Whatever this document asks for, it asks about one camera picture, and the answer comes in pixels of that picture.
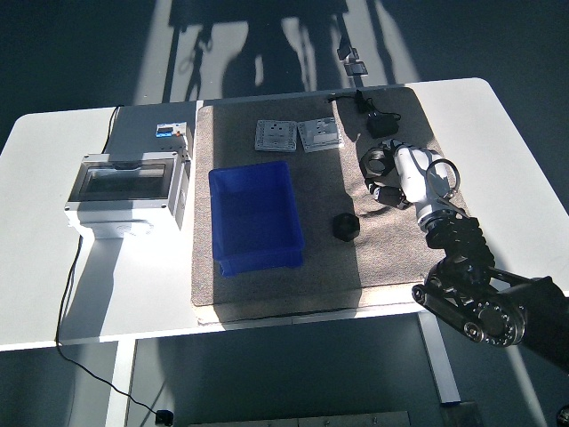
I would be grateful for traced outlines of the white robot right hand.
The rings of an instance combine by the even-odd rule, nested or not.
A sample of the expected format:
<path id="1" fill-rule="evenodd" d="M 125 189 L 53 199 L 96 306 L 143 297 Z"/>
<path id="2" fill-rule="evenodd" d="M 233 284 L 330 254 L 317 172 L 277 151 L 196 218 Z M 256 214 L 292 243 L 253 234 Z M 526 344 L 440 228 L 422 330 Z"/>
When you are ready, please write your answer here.
<path id="1" fill-rule="evenodd" d="M 369 149 L 359 166 L 378 203 L 400 210 L 412 205 L 421 226 L 449 210 L 442 202 L 452 192 L 449 165 L 434 150 L 389 139 Z"/>

